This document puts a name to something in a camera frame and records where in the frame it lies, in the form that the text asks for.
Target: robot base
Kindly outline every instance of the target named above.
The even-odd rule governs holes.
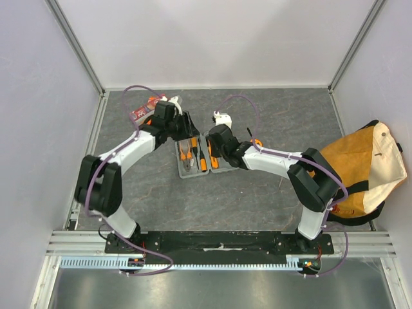
[[[319,246],[323,254],[333,254],[329,234],[320,234],[304,250],[297,244],[293,233],[284,232],[142,232],[134,243],[146,249],[171,257],[180,265],[246,265],[282,264],[286,255],[318,255]],[[140,253],[127,246],[114,234],[108,235],[105,253]],[[146,263],[164,264],[162,258],[148,254]]]

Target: cable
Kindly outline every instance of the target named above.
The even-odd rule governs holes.
[[[346,261],[346,258],[348,257],[348,251],[349,251],[349,237],[348,237],[348,232],[346,231],[346,228],[344,225],[341,225],[340,223],[336,223],[337,225],[341,226],[341,229],[343,230],[343,233],[345,235],[345,251],[343,254],[342,259],[339,261],[338,265],[336,265],[335,267],[333,267],[332,269],[329,269],[325,272],[323,272],[322,274],[316,274],[316,275],[306,275],[306,277],[312,277],[312,278],[318,278],[318,277],[323,277],[323,276],[327,276],[329,274],[331,274],[332,272],[334,272],[335,270],[338,270],[342,267],[343,263]]]
[[[106,224],[102,224],[101,226],[99,226],[98,227],[98,230],[97,230],[97,234],[101,237],[101,238],[103,238],[104,240],[108,240],[106,237],[104,237],[103,235],[102,235],[102,233],[100,232],[100,229],[104,226],[104,225],[106,225]]]
[[[161,97],[161,96],[160,96],[157,92],[155,92],[154,90],[152,90],[152,89],[150,89],[150,88],[148,88],[148,87],[145,87],[145,86],[141,86],[141,85],[132,85],[132,86],[127,87],[127,88],[123,91],[123,93],[122,93],[122,105],[123,105],[124,111],[127,113],[128,117],[129,117],[130,121],[132,121],[134,127],[136,128],[136,133],[135,133],[135,138],[136,138],[136,137],[138,137],[138,135],[139,135],[139,126],[138,126],[138,124],[133,120],[133,118],[131,117],[131,115],[129,114],[129,112],[128,112],[128,110],[127,110],[128,106],[127,106],[127,104],[126,104],[125,101],[124,101],[124,95],[126,94],[126,92],[127,92],[128,90],[130,90],[130,89],[132,89],[132,88],[143,88],[143,89],[146,89],[146,90],[151,91],[152,93],[154,93],[154,94],[155,94],[156,96],[158,96],[158,97]],[[119,146],[118,148],[116,148],[116,149],[115,149],[106,159],[104,159],[104,160],[102,161],[102,163],[100,163],[100,165],[97,167],[95,173],[94,173],[93,176],[91,177],[90,184],[89,184],[89,187],[88,187],[88,191],[87,191],[87,193],[86,193],[86,201],[84,202],[84,212],[86,213],[86,216],[88,216],[88,217],[100,216],[100,215],[98,215],[98,214],[91,214],[91,213],[90,213],[90,210],[89,210],[91,192],[92,192],[92,190],[93,190],[93,186],[94,186],[94,184],[96,183],[96,179],[97,179],[100,171],[103,169],[103,167],[105,166],[105,164],[109,162],[109,160],[110,160],[111,158],[113,158],[118,152],[120,152],[121,150],[123,150],[124,148],[126,148],[128,145],[132,144],[134,141],[135,141],[135,139],[134,139],[134,138],[131,138],[128,142],[126,142],[125,144],[123,144],[123,145]],[[141,276],[150,276],[150,275],[155,275],[155,274],[161,274],[162,272],[168,271],[168,270],[173,266],[173,263],[174,263],[174,262],[173,262],[173,260],[172,260],[169,256],[165,256],[164,254],[157,253],[157,252],[154,252],[154,251],[151,251],[151,250],[147,250],[147,249],[145,249],[145,248],[139,247],[138,245],[135,245],[134,243],[130,242],[128,239],[126,239],[125,237],[123,237],[122,235],[120,235],[118,232],[116,232],[116,231],[114,230],[114,228],[108,223],[108,221],[107,221],[107,219],[106,219],[105,217],[102,217],[102,218],[103,218],[103,220],[105,221],[106,225],[112,230],[112,232],[114,232],[114,234],[115,234],[118,238],[120,238],[124,243],[127,243],[130,247],[133,247],[133,248],[135,248],[135,249],[137,249],[137,250],[139,250],[139,251],[142,251],[142,252],[145,252],[145,253],[148,253],[148,254],[152,254],[152,255],[154,255],[154,256],[158,256],[158,257],[163,258],[163,259],[166,259],[166,260],[168,260],[168,261],[170,262],[170,265],[167,266],[167,267],[165,267],[165,268],[163,268],[163,269],[155,270],[154,272],[144,272],[144,273],[139,273],[139,274],[129,274],[128,276],[136,276],[136,277],[139,276],[139,277],[141,277]]]
[[[317,164],[317,163],[315,163],[315,162],[312,162],[312,161],[310,161],[310,160],[308,160],[308,159],[305,159],[305,158],[302,158],[302,157],[300,157],[300,156],[294,156],[294,155],[289,155],[289,154],[284,154],[284,153],[278,153],[277,151],[265,149],[265,148],[263,148],[263,147],[259,147],[258,145],[256,145],[255,135],[258,133],[258,130],[259,130],[260,114],[259,114],[259,110],[258,110],[258,107],[256,106],[256,104],[255,104],[253,101],[251,101],[248,97],[246,97],[246,96],[244,96],[244,95],[231,95],[231,96],[227,97],[227,98],[218,106],[218,108],[217,108],[214,112],[217,113],[217,112],[223,107],[223,105],[224,105],[226,102],[228,102],[229,100],[232,100],[233,98],[243,98],[243,99],[247,100],[247,101],[250,103],[250,105],[252,105],[253,110],[255,111],[256,125],[255,125],[255,130],[254,130],[254,132],[252,133],[252,143],[253,143],[253,146],[256,148],[256,150],[258,150],[258,151],[261,152],[261,153],[266,153],[266,154],[268,154],[268,155],[280,156],[280,157],[282,157],[282,158],[290,158],[290,159],[293,159],[293,160],[299,160],[299,161],[302,161],[302,162],[304,162],[304,163],[310,164],[310,165],[316,167],[318,170],[322,171],[322,172],[323,172],[324,174],[326,174],[328,177],[330,177],[330,178],[341,188],[344,196],[343,196],[342,198],[340,198],[339,200],[337,200],[337,201],[333,201],[333,202],[328,206],[328,208],[326,209],[326,211],[325,211],[325,213],[324,213],[324,217],[323,217],[323,220],[322,220],[322,225],[321,225],[321,227],[322,227],[323,230],[326,231],[326,229],[325,229],[324,227],[326,227],[326,221],[327,221],[327,219],[328,219],[329,212],[332,210],[332,207],[335,206],[335,205],[337,205],[338,203],[343,202],[344,200],[346,200],[346,199],[348,198],[348,190],[346,190],[346,187],[344,186],[344,184],[343,184],[335,175],[333,175],[330,171],[328,171],[328,170],[325,169],[323,166],[321,166],[321,165],[319,165],[319,164]],[[346,257],[348,256],[348,251],[349,251],[349,238],[348,238],[348,233],[346,232],[345,227],[344,227],[343,225],[340,225],[340,226],[342,227],[342,230],[343,230],[344,235],[345,235],[346,248],[345,248],[344,255],[343,255],[341,261],[339,262],[339,264],[336,265],[335,267],[333,267],[331,270],[328,270],[328,271],[326,271],[326,272],[324,272],[324,273],[322,273],[322,274],[305,275],[305,277],[312,277],[312,276],[313,276],[313,277],[323,277],[323,276],[325,276],[325,275],[331,274],[333,271],[339,269],[339,268],[343,265],[343,263],[346,261]]]

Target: black mounting plate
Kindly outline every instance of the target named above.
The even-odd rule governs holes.
[[[231,265],[231,264],[282,264],[286,255],[317,255],[318,245],[323,254],[333,254],[329,234],[321,234],[306,252],[296,245],[295,234],[283,232],[142,232],[140,246],[165,254],[176,264]],[[108,235],[104,252],[107,254],[132,254],[130,248],[114,234]],[[167,261],[148,254],[148,264],[165,264]]]

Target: gray stone surface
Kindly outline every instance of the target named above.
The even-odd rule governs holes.
[[[257,137],[265,147],[286,151],[322,149],[341,136],[326,89],[204,89],[169,90],[180,95],[195,126],[209,130],[212,111],[231,94],[252,99],[261,114]],[[147,91],[129,91],[131,109],[147,101]],[[123,112],[121,92],[110,93],[96,154],[104,153],[133,131]],[[231,115],[233,132],[250,139],[255,124],[248,102],[230,101],[222,111]],[[294,230],[301,205],[290,182],[260,171],[231,171],[182,180],[170,140],[132,166],[123,178],[123,206],[144,230]],[[80,214],[78,229],[97,229],[95,218]]]

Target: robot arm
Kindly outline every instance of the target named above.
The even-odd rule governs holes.
[[[224,158],[231,166],[246,170],[260,170],[288,178],[303,204],[302,218],[297,228],[298,238],[305,242],[317,238],[327,206],[331,204],[339,186],[320,170],[291,157],[303,157],[323,166],[336,177],[339,176],[316,149],[309,148],[303,153],[276,151],[283,156],[262,153],[251,142],[239,142],[230,129],[231,122],[217,119],[216,126],[207,137],[212,156]]]
[[[93,186],[89,210],[104,216],[106,221],[125,238],[137,240],[140,226],[133,221],[121,205],[122,176],[141,157],[151,153],[171,137],[175,141],[199,135],[187,111],[182,111],[180,98],[167,101],[164,97],[154,110],[154,115],[142,124],[127,140],[100,156],[83,158],[75,189],[75,199],[85,204],[90,185]],[[91,179],[98,166],[107,161],[95,183]]]

